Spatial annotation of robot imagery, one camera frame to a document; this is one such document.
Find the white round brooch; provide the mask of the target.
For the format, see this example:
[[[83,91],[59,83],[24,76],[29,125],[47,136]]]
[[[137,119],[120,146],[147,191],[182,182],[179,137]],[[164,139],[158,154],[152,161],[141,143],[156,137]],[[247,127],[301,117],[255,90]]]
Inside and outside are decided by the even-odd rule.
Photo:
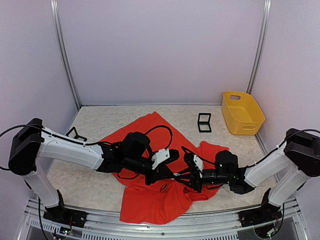
[[[167,183],[163,184],[160,188],[160,192],[165,191],[167,188],[168,188],[168,184]]]

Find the red t-shirt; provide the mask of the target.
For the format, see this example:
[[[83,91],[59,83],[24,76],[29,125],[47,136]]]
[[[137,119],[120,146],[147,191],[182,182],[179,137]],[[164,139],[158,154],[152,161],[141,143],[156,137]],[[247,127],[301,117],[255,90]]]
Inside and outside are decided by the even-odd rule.
[[[199,146],[194,146],[177,129],[170,125],[157,112],[149,113],[138,118],[123,128],[104,138],[105,141],[114,143],[122,141],[130,132],[148,133],[151,149],[158,151],[166,146],[179,151],[179,159],[170,163],[168,167],[173,172],[179,172],[187,167],[184,162],[186,147],[193,153],[204,158],[204,167],[211,169],[218,152],[228,150],[228,147],[214,145],[201,141]],[[120,220],[125,223],[151,223],[157,225],[167,224],[182,214],[186,213],[194,202],[207,201],[218,192],[217,189],[202,189],[200,193],[171,179],[159,180],[147,186],[145,177],[135,177],[133,171],[123,169],[115,178],[125,185]],[[168,184],[165,191],[160,192],[162,185]]]

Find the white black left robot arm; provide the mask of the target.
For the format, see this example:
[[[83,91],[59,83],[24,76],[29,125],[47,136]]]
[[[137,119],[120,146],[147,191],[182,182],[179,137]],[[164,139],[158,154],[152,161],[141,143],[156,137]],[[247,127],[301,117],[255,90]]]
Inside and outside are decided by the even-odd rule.
[[[172,179],[174,174],[167,165],[180,157],[178,150],[167,147],[152,151],[150,139],[141,132],[130,132],[124,140],[110,143],[80,141],[58,134],[44,127],[39,118],[17,128],[20,130],[12,139],[5,170],[22,176],[43,203],[45,219],[70,226],[83,227],[87,213],[65,207],[62,194],[36,163],[38,158],[57,159],[101,173],[119,174],[126,169],[143,175],[145,184],[151,185]]]

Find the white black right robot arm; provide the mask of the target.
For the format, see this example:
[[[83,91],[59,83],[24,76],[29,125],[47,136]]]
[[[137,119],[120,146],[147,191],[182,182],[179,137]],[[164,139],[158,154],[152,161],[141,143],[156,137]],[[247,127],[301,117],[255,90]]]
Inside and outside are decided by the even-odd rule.
[[[244,195],[285,168],[288,172],[277,185],[263,195],[259,207],[239,212],[242,227],[280,219],[285,201],[307,180],[320,175],[320,138],[315,130],[291,128],[284,140],[258,162],[238,166],[238,157],[227,150],[215,155],[214,168],[204,168],[204,159],[183,148],[187,168],[174,174],[174,179],[201,192],[205,185],[228,185],[230,191]]]

